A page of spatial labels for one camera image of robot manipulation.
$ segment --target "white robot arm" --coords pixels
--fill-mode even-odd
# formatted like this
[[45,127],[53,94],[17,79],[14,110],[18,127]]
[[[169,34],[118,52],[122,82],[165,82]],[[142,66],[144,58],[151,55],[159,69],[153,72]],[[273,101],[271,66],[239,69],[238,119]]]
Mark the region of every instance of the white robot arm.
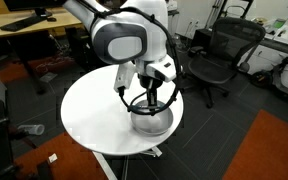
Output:
[[[98,57],[108,64],[120,65],[114,87],[120,96],[124,93],[124,89],[121,92],[121,87],[127,89],[137,72],[141,85],[147,89],[148,106],[156,106],[156,89],[163,82],[174,80],[179,73],[178,65],[166,52],[169,34],[153,23],[159,22],[167,27],[165,0],[128,0],[121,7],[124,10],[133,7],[146,15],[154,15],[151,22],[144,15],[132,12],[132,8],[128,9],[130,11],[118,9],[116,13],[112,13],[96,0],[67,0],[63,6],[91,33]],[[105,11],[109,12],[105,17],[103,13],[98,13]]]

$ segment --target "computer mouse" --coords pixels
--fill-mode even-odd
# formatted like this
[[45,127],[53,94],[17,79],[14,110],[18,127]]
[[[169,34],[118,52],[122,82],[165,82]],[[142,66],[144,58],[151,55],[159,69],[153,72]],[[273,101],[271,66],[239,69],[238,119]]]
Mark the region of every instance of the computer mouse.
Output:
[[56,22],[56,18],[54,17],[49,17],[46,19],[48,22]]

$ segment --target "metal bowl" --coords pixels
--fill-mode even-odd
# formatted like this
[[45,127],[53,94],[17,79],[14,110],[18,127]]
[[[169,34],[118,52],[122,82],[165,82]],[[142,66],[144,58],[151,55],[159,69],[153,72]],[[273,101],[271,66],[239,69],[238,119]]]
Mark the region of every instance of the metal bowl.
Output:
[[[147,100],[138,102],[137,106],[147,106]],[[159,107],[164,106],[164,103],[158,101]],[[165,109],[164,111],[155,114],[154,116],[150,115],[138,115],[131,113],[131,119],[134,128],[140,132],[147,135],[160,135],[165,133],[173,123],[173,113],[170,108]]]

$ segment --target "office chair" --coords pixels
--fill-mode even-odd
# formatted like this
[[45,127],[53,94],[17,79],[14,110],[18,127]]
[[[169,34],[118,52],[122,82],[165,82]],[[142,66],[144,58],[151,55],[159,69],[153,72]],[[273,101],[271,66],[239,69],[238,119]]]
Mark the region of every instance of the office chair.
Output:
[[184,77],[189,75],[201,82],[208,94],[208,108],[214,105],[210,88],[223,91],[223,96],[227,97],[229,90],[220,85],[236,76],[241,57],[258,45],[264,36],[263,27],[245,19],[227,17],[214,23],[207,52],[203,48],[196,51],[198,56],[188,64],[190,73],[184,73]]

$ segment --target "keyboard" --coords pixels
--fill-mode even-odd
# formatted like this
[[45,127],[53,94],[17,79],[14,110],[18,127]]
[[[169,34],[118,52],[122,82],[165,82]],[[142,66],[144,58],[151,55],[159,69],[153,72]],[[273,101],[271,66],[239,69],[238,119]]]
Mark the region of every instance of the keyboard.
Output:
[[46,20],[46,17],[39,17],[39,16],[32,16],[26,19],[22,19],[19,21],[12,22],[10,24],[6,24],[4,26],[1,26],[0,29],[3,31],[11,31],[16,32],[21,29],[24,29],[26,27],[32,26],[34,24],[37,24],[39,22],[42,22]]

